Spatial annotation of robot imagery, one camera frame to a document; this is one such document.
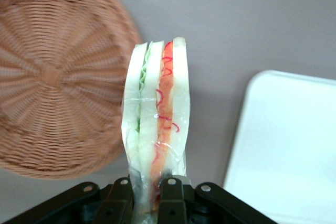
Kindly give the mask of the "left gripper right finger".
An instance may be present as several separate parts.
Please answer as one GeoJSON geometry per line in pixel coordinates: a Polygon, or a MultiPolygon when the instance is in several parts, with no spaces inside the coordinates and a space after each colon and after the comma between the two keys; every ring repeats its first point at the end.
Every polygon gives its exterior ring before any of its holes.
{"type": "Polygon", "coordinates": [[[185,181],[170,177],[161,182],[157,223],[275,223],[214,183],[193,188],[185,181]]]}

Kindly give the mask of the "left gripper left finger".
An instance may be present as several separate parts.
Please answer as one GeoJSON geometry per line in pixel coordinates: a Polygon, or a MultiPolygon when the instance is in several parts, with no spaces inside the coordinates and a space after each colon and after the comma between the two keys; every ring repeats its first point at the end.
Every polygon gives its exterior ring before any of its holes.
{"type": "Polygon", "coordinates": [[[5,223],[130,223],[133,192],[128,178],[101,189],[80,183],[5,223]]]}

